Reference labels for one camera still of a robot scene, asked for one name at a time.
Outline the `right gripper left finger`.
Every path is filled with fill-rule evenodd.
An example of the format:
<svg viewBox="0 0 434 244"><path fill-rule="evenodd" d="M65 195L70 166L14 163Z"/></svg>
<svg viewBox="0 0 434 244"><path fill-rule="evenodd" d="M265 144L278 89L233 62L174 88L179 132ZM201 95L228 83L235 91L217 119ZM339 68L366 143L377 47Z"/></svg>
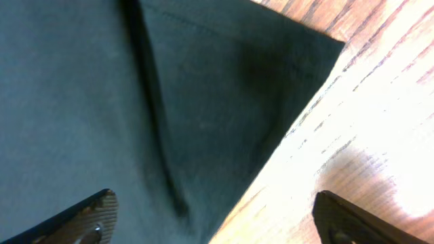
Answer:
<svg viewBox="0 0 434 244"><path fill-rule="evenodd" d="M2 244L108 244L118 208L117 195L106 188Z"/></svg>

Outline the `black t-shirt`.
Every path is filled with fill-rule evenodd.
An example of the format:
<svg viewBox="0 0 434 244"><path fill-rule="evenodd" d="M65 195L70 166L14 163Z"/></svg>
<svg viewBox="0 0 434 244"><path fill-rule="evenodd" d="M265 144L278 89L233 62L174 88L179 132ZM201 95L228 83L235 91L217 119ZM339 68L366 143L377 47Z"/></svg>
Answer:
<svg viewBox="0 0 434 244"><path fill-rule="evenodd" d="M207 243L344 43L251 1L1 0L1 238L103 188Z"/></svg>

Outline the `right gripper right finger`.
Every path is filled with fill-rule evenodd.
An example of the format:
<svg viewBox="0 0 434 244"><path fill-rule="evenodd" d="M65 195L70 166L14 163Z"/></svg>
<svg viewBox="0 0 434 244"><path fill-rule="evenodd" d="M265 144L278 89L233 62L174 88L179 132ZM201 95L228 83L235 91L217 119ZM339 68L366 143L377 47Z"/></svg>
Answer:
<svg viewBox="0 0 434 244"><path fill-rule="evenodd" d="M328 190L316 194L312 216L325 244L427 244Z"/></svg>

